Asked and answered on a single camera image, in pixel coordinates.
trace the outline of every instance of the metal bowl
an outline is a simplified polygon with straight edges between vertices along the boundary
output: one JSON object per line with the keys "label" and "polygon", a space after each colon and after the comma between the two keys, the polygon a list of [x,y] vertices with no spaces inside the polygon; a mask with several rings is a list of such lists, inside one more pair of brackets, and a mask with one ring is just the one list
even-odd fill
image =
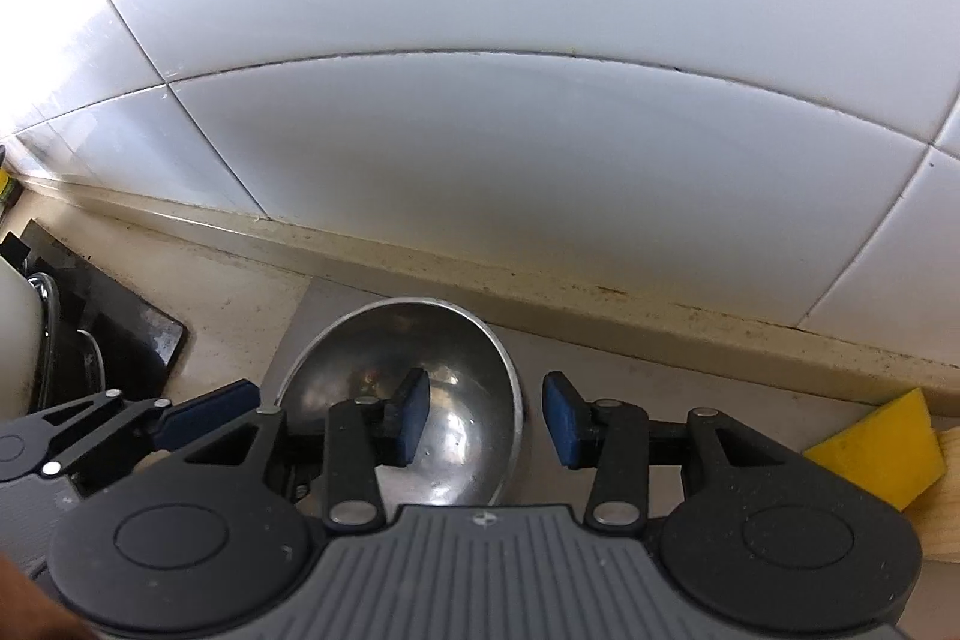
{"label": "metal bowl", "polygon": [[437,299],[384,299],[333,323],[277,394],[292,432],[330,405],[385,399],[411,367],[430,376],[430,414],[413,463],[378,467],[388,513],[399,504],[493,504],[520,453],[517,372],[488,326]]}

